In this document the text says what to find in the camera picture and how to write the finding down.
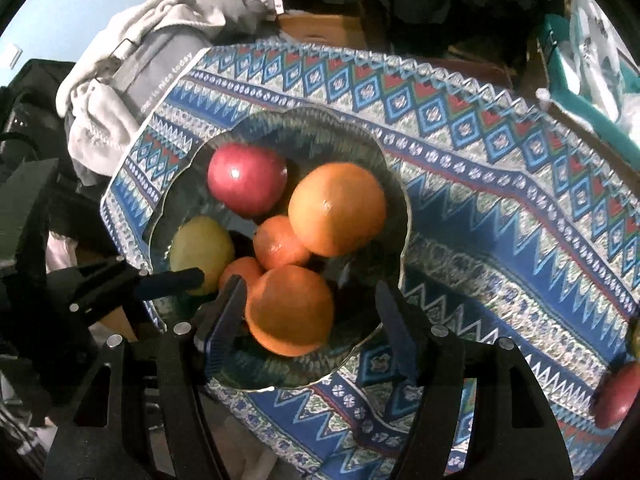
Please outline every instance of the bag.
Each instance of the bag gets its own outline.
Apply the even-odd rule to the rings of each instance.
[[[49,228],[103,254],[114,251],[98,212],[106,187],[84,187],[66,147],[64,121],[56,113],[58,87],[73,63],[31,59],[0,88],[0,184],[23,163],[56,158]]]

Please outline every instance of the red apple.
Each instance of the red apple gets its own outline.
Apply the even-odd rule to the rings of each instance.
[[[264,215],[280,199],[287,163],[267,148],[232,142],[216,150],[209,163],[209,191],[243,218]]]
[[[627,363],[604,384],[593,409],[596,426],[610,428],[626,417],[640,392],[640,363]]]

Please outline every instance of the zigzag pattern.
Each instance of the zigzag pattern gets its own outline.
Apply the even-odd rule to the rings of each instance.
[[[248,117],[251,105],[236,97],[218,92],[187,79],[175,86],[167,100],[179,104],[182,108],[215,118],[215,122],[223,128],[231,128]]]
[[[585,384],[577,384],[575,378],[559,368],[541,351],[531,351],[534,347],[510,327],[496,326],[496,323],[492,322],[486,313],[482,317],[477,316],[476,310],[467,313],[466,310],[471,310],[471,307],[462,303],[463,298],[458,298],[456,302],[460,301],[460,303],[455,308],[447,306],[447,298],[454,297],[451,294],[443,294],[428,301],[427,298],[433,297],[433,289],[433,283],[420,283],[407,292],[405,297],[410,303],[420,306],[432,323],[446,326],[461,338],[472,338],[475,341],[488,344],[493,344],[500,336],[513,338],[526,356],[527,363],[549,400],[565,406],[575,413],[589,416],[590,388]],[[490,323],[490,328],[484,330],[483,333],[482,326],[487,323]]]
[[[422,252],[426,257],[414,258],[409,264],[434,280],[451,286],[465,297],[475,298],[540,352],[551,355],[592,388],[597,386],[605,372],[606,362],[593,350],[576,341],[568,330],[549,317],[523,290],[495,269],[466,254],[456,253],[430,240],[423,242],[423,245],[429,250],[428,253]],[[456,262],[469,265],[470,271],[458,273],[455,270]]]
[[[601,430],[596,427],[593,420],[590,418],[585,418],[577,413],[568,410],[559,404],[551,404],[551,410],[554,412],[556,419],[558,422],[562,422],[576,430],[585,431],[589,434],[592,434],[594,437],[600,438],[603,442],[607,442],[610,440],[617,431],[617,428],[608,428],[606,430]]]
[[[335,48],[330,46],[318,46],[313,44],[301,44],[299,46],[292,46],[289,44],[279,43],[277,41],[258,41],[255,44],[246,44],[240,46],[240,48],[246,48],[249,50],[256,50],[262,52],[269,50],[279,53],[290,53],[297,55],[297,59],[305,57],[305,70],[314,67],[315,63],[308,63],[308,59],[314,57],[322,57],[329,60],[340,60],[342,63],[354,61],[357,67],[368,68],[370,71],[378,70],[385,67],[385,73],[389,75],[401,75],[407,77],[409,75],[416,75],[416,79],[420,82],[429,81],[437,89],[446,89],[450,95],[457,95],[461,92],[468,92],[469,96],[465,94],[465,101],[469,103],[478,102],[483,110],[490,109],[494,105],[498,105],[501,110],[500,116],[515,116],[519,120],[538,120],[539,118],[546,117],[540,110],[535,107],[529,107],[524,99],[515,98],[507,90],[495,91],[494,86],[491,84],[482,84],[473,78],[464,78],[461,74],[449,73],[446,69],[441,67],[433,67],[429,63],[417,64],[413,59],[401,59],[399,56],[388,56],[385,54],[377,54],[365,51],[353,51],[350,49]],[[234,59],[236,54],[236,46],[220,46],[215,47],[210,54],[208,54],[196,68],[201,70],[208,70],[210,67],[215,66],[218,73],[224,73],[237,80],[248,80],[247,66],[243,66],[241,71],[237,70],[234,66]]]
[[[422,149],[415,148],[414,152],[419,154],[422,152]],[[434,154],[433,152],[427,152],[426,158],[427,161],[433,163],[433,167],[436,168],[436,164],[434,163],[438,160],[438,155]],[[434,193],[441,190],[442,187],[446,186],[447,184],[450,184],[450,180],[447,180],[447,178],[443,175],[438,173],[431,173],[431,171],[427,171],[423,168],[414,166],[409,161],[401,160],[397,157],[390,157],[389,165],[400,174],[407,186],[412,188],[414,192],[414,207],[417,210],[423,210],[425,207],[427,207],[430,201],[433,200]],[[477,185],[476,183],[482,183],[482,186],[491,187],[495,191],[477,192],[469,186],[455,183],[453,184],[453,187],[455,188],[456,193],[450,193],[452,200],[447,203],[447,213],[454,212],[457,209],[461,208],[463,206],[462,203],[464,202],[464,199],[469,198],[473,195],[477,195],[478,204],[474,216],[471,219],[471,228],[472,230],[474,230],[475,226],[487,220],[486,216],[492,213],[492,206],[494,206],[498,202],[500,202],[500,205],[503,209],[505,208],[506,204],[510,204],[511,210],[507,209],[507,211],[502,211],[501,213],[503,216],[505,215],[505,213],[511,213],[519,208],[520,204],[517,200],[513,198],[505,198],[504,195],[505,193],[512,194],[513,191],[511,189],[513,189],[513,187],[516,189],[516,192],[517,190],[524,190],[527,187],[527,184],[526,179],[523,176],[515,176],[517,175],[517,173],[513,174],[512,176],[499,176],[494,171],[481,171],[480,168],[474,168],[472,164],[469,164],[468,167],[470,168],[468,174],[466,171],[463,171],[463,174],[460,174],[460,177],[464,176],[465,179],[468,178],[471,181],[470,185],[472,186]],[[511,183],[511,189],[505,188],[507,182]],[[542,189],[538,191],[537,189],[535,189],[535,187],[529,187],[529,189],[527,189],[526,195],[526,202],[529,202],[531,206],[533,206],[535,203],[535,208],[532,208],[531,210],[540,210],[539,214],[542,214],[544,217],[548,217],[549,220],[552,220],[552,222],[550,222],[551,224],[556,224],[558,226],[558,229],[561,232],[561,237],[572,243],[573,247],[576,249],[575,252],[578,253],[578,248],[580,249],[579,257],[584,261],[584,265],[587,267],[591,267],[594,276],[596,276],[597,273],[599,274],[599,278],[604,280],[604,285],[610,288],[612,295],[613,293],[615,293],[615,296],[620,299],[620,305],[623,305],[626,311],[630,312],[632,310],[631,304],[633,303],[633,297],[631,294],[627,294],[623,290],[623,285],[626,284],[626,287],[630,290],[634,286],[634,284],[632,283],[632,280],[634,279],[634,273],[631,272],[632,266],[625,264],[625,267],[623,265],[622,254],[620,253],[610,264],[610,270],[609,272],[607,272],[607,266],[609,266],[606,258],[607,249],[600,247],[601,241],[604,240],[606,242],[607,237],[602,235],[593,244],[594,247],[592,248],[591,245],[588,245],[585,240],[571,234],[572,228],[568,227],[571,217],[569,216],[567,219],[565,219],[565,217],[563,216],[559,217],[559,213],[554,206],[554,200],[552,196],[547,197],[543,195]],[[529,211],[523,209],[521,214],[528,215],[527,222],[530,225],[526,226],[522,221],[523,219],[520,218],[519,227],[521,231],[519,233],[518,244],[522,243],[525,235],[530,234],[530,232],[534,230],[532,225],[540,225],[538,222],[535,222],[533,216]],[[580,227],[580,225],[578,224],[578,230],[581,230],[583,234],[587,232],[586,239],[590,239],[591,227],[587,229],[586,224],[582,227]],[[496,227],[496,229],[499,228],[504,228],[504,225],[500,224]],[[635,238],[629,241],[628,246],[630,250],[635,251],[635,245],[633,245],[634,243]],[[598,257],[601,254],[604,255],[603,259],[600,259]]]
[[[120,248],[120,254],[126,257],[128,263],[137,269],[149,269],[151,264],[144,257],[144,254],[148,254],[148,248],[144,247],[144,243],[134,234],[131,224],[122,209],[121,204],[123,202],[123,197],[117,189],[113,188],[113,192],[105,195],[102,200],[102,216],[110,219],[107,222],[107,226],[111,229],[110,235],[112,239]],[[141,246],[147,251],[142,251],[140,249]]]
[[[335,474],[368,478],[385,459],[378,452],[359,447],[350,425],[310,389],[280,390],[270,395],[254,394],[251,398],[265,412],[280,412],[278,420],[290,420],[292,426],[304,425],[304,431],[292,428],[291,432],[308,435],[309,441],[302,439],[300,443],[322,459],[320,472],[330,478],[335,478]]]
[[[113,187],[118,189],[124,197],[124,203],[129,206],[131,219],[136,225],[145,224],[153,213],[150,200],[143,194],[140,188],[136,187],[135,181],[129,176],[126,170],[120,170],[116,176]]]
[[[250,107],[250,113],[258,109],[260,108],[252,105]],[[203,118],[195,117],[191,114],[184,114],[180,108],[175,107],[168,102],[163,102],[158,107],[158,110],[156,110],[155,115],[165,122],[175,124],[178,128],[189,130],[203,142],[207,142],[212,137],[215,137],[216,135],[219,135],[220,133],[225,131],[224,128],[220,128],[212,122],[204,120]]]
[[[407,185],[412,206],[424,212],[414,221],[416,232],[465,253],[491,255],[605,360],[624,348],[626,320],[519,203],[431,175],[425,172]]]
[[[165,148],[165,151],[171,153],[174,157],[184,158],[191,151],[194,139],[190,130],[171,123],[159,114],[152,115],[148,127],[150,128],[149,133],[157,141],[159,147]],[[139,162],[139,157],[146,157],[148,152],[139,153],[138,150],[144,150],[146,144],[137,146],[137,143],[136,141],[130,156],[132,158],[135,156]]]

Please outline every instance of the patterned tablecloth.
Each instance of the patterned tablecloth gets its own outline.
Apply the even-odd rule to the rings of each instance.
[[[590,402],[607,365],[625,358],[638,310],[638,201],[575,134],[507,91],[369,52],[215,47],[153,113],[103,199],[122,254],[150,267],[146,224],[203,142],[257,110],[309,103],[383,143],[412,201],[408,301],[460,336],[514,339],[579,476],[615,432],[594,426]],[[150,305],[158,324],[161,309]],[[420,399],[401,381],[384,336],[309,388],[210,389],[319,479],[388,476]],[[463,466],[473,408],[467,381],[449,471]]]

